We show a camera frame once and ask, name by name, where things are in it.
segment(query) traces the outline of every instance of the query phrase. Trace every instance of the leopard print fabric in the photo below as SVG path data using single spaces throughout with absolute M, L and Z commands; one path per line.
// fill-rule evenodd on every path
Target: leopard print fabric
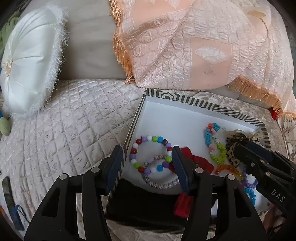
M 243 133 L 237 133 L 232 136 L 232 138 L 226 138 L 226 155 L 229 162 L 237 167 L 240 164 L 240 160 L 234 157 L 234 148 L 238 144 L 246 144 L 249 141 L 255 142 L 257 145 L 262 146 L 260 139 L 256 137 L 247 137 Z

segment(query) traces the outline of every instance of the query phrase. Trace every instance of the metal screw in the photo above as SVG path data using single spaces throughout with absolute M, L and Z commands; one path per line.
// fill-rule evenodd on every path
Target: metal screw
M 99 171 L 100 171 L 100 168 L 99 168 L 99 167 L 93 167 L 93 168 L 91 169 L 91 171 L 92 171 L 93 173 L 96 173 L 96 172 L 99 172 Z
M 203 173 L 203 169 L 202 169 L 201 167 L 197 167 L 197 168 L 195 169 L 195 171 L 196 171 L 197 173 Z
M 228 174 L 228 175 L 227 175 L 227 178 L 228 178 L 229 180 L 233 181 L 233 180 L 235 179 L 235 176 L 232 175 L 232 174 Z
M 63 173 L 63 174 L 61 174 L 61 175 L 59 176 L 59 178 L 60 178 L 61 180 L 64 180 L 64 179 L 67 178 L 67 174 L 66 174 L 66 173 Z

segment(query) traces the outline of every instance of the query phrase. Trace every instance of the green stuffed animal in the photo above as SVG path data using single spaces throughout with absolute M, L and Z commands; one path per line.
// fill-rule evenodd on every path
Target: green stuffed animal
M 6 118 L 3 117 L 2 111 L 0 111 L 0 132 L 8 136 L 11 132 L 11 126 Z

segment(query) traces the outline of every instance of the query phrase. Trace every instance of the orange fringe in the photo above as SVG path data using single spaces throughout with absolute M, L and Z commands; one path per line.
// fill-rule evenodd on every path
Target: orange fringe
M 269 106 L 272 106 L 277 116 L 296 118 L 296 113 L 284 112 L 283 105 L 276 94 L 271 93 L 263 87 L 258 87 L 253 81 L 243 75 L 236 77 L 228 87 L 241 93 L 245 97 L 257 99 Z
M 117 57 L 117 61 L 121 63 L 125 73 L 126 73 L 126 81 L 125 83 L 135 82 L 135 78 L 133 77 L 133 68 L 131 64 L 131 59 L 126 51 L 124 43 L 120 37 L 120 24 L 122 23 L 123 18 L 123 10 L 118 2 L 118 0 L 109 0 L 110 2 L 110 11 L 113 19 L 117 25 L 117 29 L 113 35 L 113 49 L 115 52 L 115 56 Z

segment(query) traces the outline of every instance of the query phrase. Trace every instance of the bed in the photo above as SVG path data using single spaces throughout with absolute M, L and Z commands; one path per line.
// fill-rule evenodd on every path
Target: bed
M 143 88 L 126 85 L 122 80 L 60 80 L 43 111 L 12 120 L 11 134 L 2 136 L 0 141 L 0 177 L 2 181 L 10 176 L 15 203 L 25 209 L 29 219 L 61 173 L 83 174 L 97 166 L 116 144 L 124 143 L 143 92 Z M 280 127 L 267 109 L 208 92 L 180 92 L 263 121 L 270 133 L 272 150 L 287 156 Z M 107 197 L 102 199 L 105 205 Z M 3 201 L 1 188 L 0 204 Z M 81 195 L 77 195 L 77 219 L 79 234 L 85 238 Z M 110 220 L 107 223 L 114 240 L 181 238 L 181 234 L 141 231 Z

